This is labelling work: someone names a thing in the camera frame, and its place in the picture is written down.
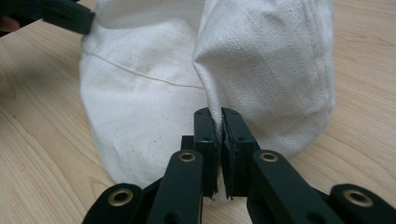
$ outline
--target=white bag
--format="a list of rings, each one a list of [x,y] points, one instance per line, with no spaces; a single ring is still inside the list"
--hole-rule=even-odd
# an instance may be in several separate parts
[[[331,0],[99,0],[81,96],[116,182],[163,176],[193,113],[240,112],[261,148],[292,157],[334,106]]]

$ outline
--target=screw hole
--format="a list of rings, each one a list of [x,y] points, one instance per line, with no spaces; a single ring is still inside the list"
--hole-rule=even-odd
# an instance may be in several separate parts
[[[270,162],[277,161],[277,156],[275,154],[269,153],[269,152],[262,153],[261,158],[264,161],[270,161]]]
[[[326,219],[324,219],[324,217],[318,213],[308,213],[308,215],[306,215],[306,217],[308,218],[310,223],[326,224]]]
[[[194,161],[195,155],[190,152],[182,153],[178,156],[181,161]]]
[[[344,197],[351,203],[360,207],[371,207],[374,204],[371,198],[355,189],[344,190]]]
[[[108,197],[108,203],[112,206],[123,206],[130,202],[134,194],[130,189],[117,189],[116,191],[112,192]]]
[[[181,220],[181,214],[179,212],[169,212],[163,218],[166,224],[177,224]]]

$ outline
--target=stitching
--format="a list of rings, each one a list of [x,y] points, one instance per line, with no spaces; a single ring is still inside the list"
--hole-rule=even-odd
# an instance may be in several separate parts
[[[318,46],[319,49],[312,49],[312,53],[315,59],[320,58],[320,61],[322,62],[322,64],[325,64],[324,62],[324,51],[325,49],[323,48],[323,44],[320,41],[321,38],[321,32],[319,31],[319,24],[318,24],[318,15],[317,12],[315,11],[316,8],[314,8],[313,4],[311,1],[302,1],[300,0],[301,4],[304,7],[304,16],[305,16],[305,21],[308,23],[308,25],[310,26],[311,29],[308,28],[308,32],[310,33],[310,42],[311,42],[311,46],[316,45]],[[313,13],[312,15],[309,15],[309,12],[307,10],[311,10]],[[318,83],[319,83],[319,89],[320,92],[324,92],[324,85],[327,85],[327,81],[323,80],[323,77],[326,76],[326,71],[329,69],[327,66],[323,65],[321,67],[318,66],[318,63],[315,63],[315,67],[317,69],[317,77],[318,77]],[[331,107],[331,97],[329,99],[327,99],[326,97],[324,97],[323,95],[323,100],[327,106],[327,108]],[[330,119],[330,113],[327,113],[327,120]]]
[[[172,86],[187,87],[187,88],[195,88],[195,89],[199,89],[199,90],[204,90],[204,89],[205,89],[204,87],[197,87],[197,86],[192,86],[192,85],[179,85],[179,84],[176,84],[176,83],[173,83],[173,82],[164,80],[164,79],[160,79],[160,78],[156,78],[156,77],[148,77],[148,76],[143,75],[143,74],[141,74],[141,73],[137,73],[136,71],[131,71],[131,70],[125,68],[124,66],[120,65],[120,64],[113,63],[113,62],[109,62],[109,61],[107,61],[105,58],[103,58],[103,57],[101,57],[101,56],[99,56],[99,55],[96,55],[96,54],[91,54],[91,53],[89,53],[89,54],[87,54],[87,56],[96,57],[96,58],[98,58],[98,59],[104,61],[105,63],[109,63],[109,64],[111,64],[111,65],[114,65],[114,66],[116,66],[116,67],[122,69],[123,71],[130,72],[130,73],[134,73],[134,74],[136,74],[136,75],[138,75],[138,76],[140,76],[140,77],[145,77],[145,78],[147,78],[147,79],[151,79],[151,80],[155,80],[155,81],[161,81],[161,82],[164,82],[164,83],[169,84],[169,85],[172,85]]]

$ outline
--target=white cloth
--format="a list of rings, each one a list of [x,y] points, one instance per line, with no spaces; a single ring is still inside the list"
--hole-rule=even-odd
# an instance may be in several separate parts
[[[116,182],[163,175],[192,116],[242,114],[262,148],[305,149],[334,106],[331,0],[99,0],[81,96]]]

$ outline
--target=wooden table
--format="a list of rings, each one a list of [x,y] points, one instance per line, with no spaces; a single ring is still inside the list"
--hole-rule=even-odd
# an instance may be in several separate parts
[[[353,183],[396,206],[396,2],[335,9],[337,107],[291,163],[317,189]],[[80,39],[43,21],[0,38],[0,223],[80,223],[114,184],[79,97]],[[205,206],[203,219],[251,223],[244,200]]]

